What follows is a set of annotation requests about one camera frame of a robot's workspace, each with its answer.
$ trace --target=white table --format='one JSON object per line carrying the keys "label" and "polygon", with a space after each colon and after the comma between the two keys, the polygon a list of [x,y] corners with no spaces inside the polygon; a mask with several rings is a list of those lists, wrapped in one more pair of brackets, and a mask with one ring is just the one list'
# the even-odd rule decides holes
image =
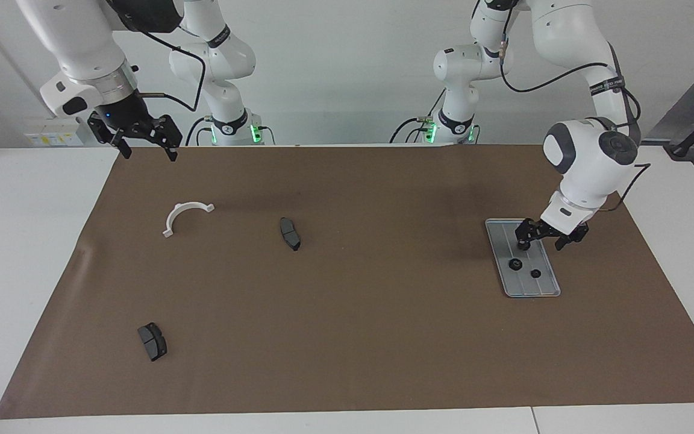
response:
{"label": "white table", "polygon": [[[0,398],[115,158],[104,148],[0,149]],[[694,167],[659,148],[639,160],[653,167],[626,206],[694,321]],[[693,432],[694,404],[0,421],[14,431]]]}

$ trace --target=black round part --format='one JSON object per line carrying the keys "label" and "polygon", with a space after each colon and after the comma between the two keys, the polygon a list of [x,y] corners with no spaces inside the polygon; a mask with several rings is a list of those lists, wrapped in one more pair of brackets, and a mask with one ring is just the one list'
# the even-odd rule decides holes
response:
{"label": "black round part", "polygon": [[509,266],[513,271],[518,271],[524,266],[524,263],[521,262],[521,259],[512,258],[510,261],[508,261],[507,266]]}

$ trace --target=robotic arm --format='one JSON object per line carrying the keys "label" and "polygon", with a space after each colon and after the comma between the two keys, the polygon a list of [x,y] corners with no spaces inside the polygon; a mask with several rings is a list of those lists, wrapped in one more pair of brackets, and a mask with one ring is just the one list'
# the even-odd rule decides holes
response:
{"label": "robotic arm", "polygon": [[601,35],[590,0],[479,0],[470,25],[476,44],[436,56],[434,68],[446,83],[446,101],[430,141],[464,140],[477,102],[470,83],[504,78],[509,72],[513,55],[507,30],[522,10],[531,10],[537,52],[557,66],[579,71],[596,109],[594,118],[560,122],[548,131],[543,151],[564,178],[540,221],[526,219],[516,231],[523,250],[548,236],[558,238],[560,250],[586,235],[587,220],[633,169],[641,140],[620,65]]}
{"label": "robotic arm", "polygon": [[[204,41],[181,49],[203,58],[207,65],[203,96],[217,144],[262,145],[261,118],[245,108],[237,86],[227,81],[253,74],[253,50],[231,33],[215,0],[184,0],[184,19],[187,32]],[[170,68],[177,77],[198,85],[201,68],[186,55],[171,52]]]}
{"label": "robotic arm", "polygon": [[115,146],[127,159],[131,150],[125,137],[142,138],[162,146],[169,159],[176,160],[181,132],[170,116],[149,115],[134,69],[111,31],[112,25],[124,24],[147,33],[172,32],[181,22],[182,2],[17,0],[17,5],[60,65],[60,72],[40,90],[57,116],[94,107],[88,124],[99,142]]}

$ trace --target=white plastic bracket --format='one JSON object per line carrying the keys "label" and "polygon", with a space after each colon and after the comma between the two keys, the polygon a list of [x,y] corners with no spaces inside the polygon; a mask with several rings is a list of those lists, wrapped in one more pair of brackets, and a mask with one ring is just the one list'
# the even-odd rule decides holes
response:
{"label": "white plastic bracket", "polygon": [[99,90],[88,84],[74,83],[63,71],[39,88],[47,107],[59,118],[69,118],[77,113],[66,113],[64,105],[74,98],[83,99],[86,107],[96,107],[104,103]]}
{"label": "white plastic bracket", "polygon": [[170,237],[173,234],[173,221],[176,220],[179,214],[186,211],[187,209],[199,208],[205,212],[211,212],[215,209],[215,206],[211,203],[210,205],[205,205],[204,203],[199,203],[199,201],[191,201],[190,203],[176,203],[173,207],[173,211],[170,212],[165,220],[165,231],[162,232],[165,238]]}

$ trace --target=brown mat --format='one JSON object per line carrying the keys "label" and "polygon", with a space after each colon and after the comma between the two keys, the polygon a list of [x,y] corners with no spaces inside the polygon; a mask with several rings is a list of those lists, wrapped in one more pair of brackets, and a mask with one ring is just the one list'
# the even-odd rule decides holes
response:
{"label": "brown mat", "polygon": [[[504,296],[484,220],[559,179],[539,146],[136,149],[0,418],[694,401],[694,326],[626,209],[551,252],[561,297]],[[183,201],[216,211],[163,238]]]}

